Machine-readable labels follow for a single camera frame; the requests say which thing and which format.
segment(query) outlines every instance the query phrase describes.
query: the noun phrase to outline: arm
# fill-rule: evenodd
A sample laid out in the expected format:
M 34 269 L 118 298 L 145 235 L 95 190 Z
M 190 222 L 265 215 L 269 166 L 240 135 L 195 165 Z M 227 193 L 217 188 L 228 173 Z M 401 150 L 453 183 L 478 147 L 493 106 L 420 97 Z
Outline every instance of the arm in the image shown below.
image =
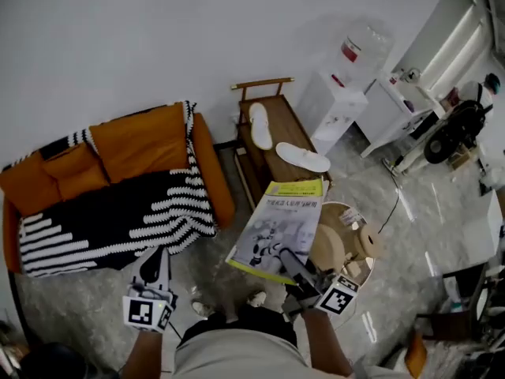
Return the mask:
M 121 378 L 159 379 L 162 339 L 163 335 L 159 332 L 139 332 Z
M 348 377 L 353 373 L 349 361 L 340 348 L 328 315 L 316 309 L 302 315 L 309 337 L 312 368 Z

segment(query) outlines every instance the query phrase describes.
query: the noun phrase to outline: black and white striped blanket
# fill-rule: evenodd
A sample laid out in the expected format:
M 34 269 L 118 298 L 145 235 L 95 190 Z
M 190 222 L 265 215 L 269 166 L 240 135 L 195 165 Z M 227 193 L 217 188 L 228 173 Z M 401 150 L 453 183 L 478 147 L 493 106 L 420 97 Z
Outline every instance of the black and white striped blanket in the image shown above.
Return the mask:
M 215 236 L 211 204 L 193 150 L 194 107 L 186 102 L 189 168 L 143 174 L 23 218 L 19 227 L 23 271 L 42 277 L 121 269 L 153 246 L 167 246 L 175 254 L 200 236 Z M 84 131 L 78 137 L 91 144 L 91 135 Z M 74 134 L 66 141 L 70 146 L 79 138 Z

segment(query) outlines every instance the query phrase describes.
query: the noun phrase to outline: red label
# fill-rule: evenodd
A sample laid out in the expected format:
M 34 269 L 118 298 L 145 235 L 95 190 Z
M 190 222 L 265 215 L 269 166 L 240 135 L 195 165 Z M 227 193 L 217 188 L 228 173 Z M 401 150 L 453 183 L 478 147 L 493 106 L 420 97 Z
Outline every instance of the red label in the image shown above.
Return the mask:
M 344 56 L 346 56 L 346 58 L 348 58 L 352 63 L 354 63 L 354 61 L 356 60 L 357 58 L 357 53 L 354 52 L 348 45 L 347 43 L 343 43 L 342 44 L 342 53 L 344 54 Z

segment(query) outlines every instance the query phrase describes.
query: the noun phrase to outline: person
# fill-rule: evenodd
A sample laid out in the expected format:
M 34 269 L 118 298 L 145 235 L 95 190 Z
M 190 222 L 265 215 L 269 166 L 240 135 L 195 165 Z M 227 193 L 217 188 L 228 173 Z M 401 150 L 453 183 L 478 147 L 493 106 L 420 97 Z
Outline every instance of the person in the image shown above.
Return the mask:
M 499 78 L 494 73 L 488 74 L 484 79 L 484 83 L 468 81 L 463 85 L 460 91 L 457 91 L 457 95 L 453 95 L 451 103 L 456 106 L 460 103 L 464 103 L 465 101 L 477 101 L 482 106 L 482 109 L 485 112 L 486 121 L 488 121 L 493 114 L 493 96 L 498 94 L 500 85 Z M 422 138 L 418 139 L 416 145 L 404 156 L 400 156 L 395 161 L 383 159 L 383 164 L 386 168 L 393 175 L 400 175 L 410 174 L 426 166 L 428 161 L 426 160 L 424 154 L 425 144 L 428 139 L 433 136 L 433 134 L 445 123 L 445 120 L 451 115 L 451 113 L 452 111 L 448 111 L 441 119 L 438 119 L 436 114 L 431 114 L 426 119 L 428 126 L 421 124 L 419 127 L 422 128 L 423 131 L 427 130 L 428 132 L 425 132 L 422 135 Z
M 253 294 L 238 310 L 238 320 L 226 323 L 226 317 L 209 306 L 193 302 L 193 309 L 208 315 L 182 337 L 174 356 L 173 378 L 207 379 L 324 379 L 356 377 L 408 378 L 372 366 L 356 369 L 354 374 L 331 326 L 328 315 L 310 309 L 302 313 L 305 322 L 312 368 L 297 349 L 293 325 L 283 315 L 263 308 L 265 292 Z M 162 334 L 140 332 L 122 371 L 123 379 L 159 379 L 161 374 Z

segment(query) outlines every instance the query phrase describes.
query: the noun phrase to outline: white slipper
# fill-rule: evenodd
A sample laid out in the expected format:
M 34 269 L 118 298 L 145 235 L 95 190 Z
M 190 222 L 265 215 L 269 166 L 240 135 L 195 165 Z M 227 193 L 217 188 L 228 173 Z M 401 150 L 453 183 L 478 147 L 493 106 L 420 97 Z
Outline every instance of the white slipper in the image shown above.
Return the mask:
M 282 142 L 275 146 L 275 151 L 281 159 L 294 166 L 306 168 L 315 173 L 324 173 L 330 170 L 330 160 L 304 148 L 299 148 L 291 143 Z
M 252 103 L 249 108 L 249 119 L 252 142 L 261 150 L 270 150 L 274 144 L 268 129 L 268 115 L 264 105 Z

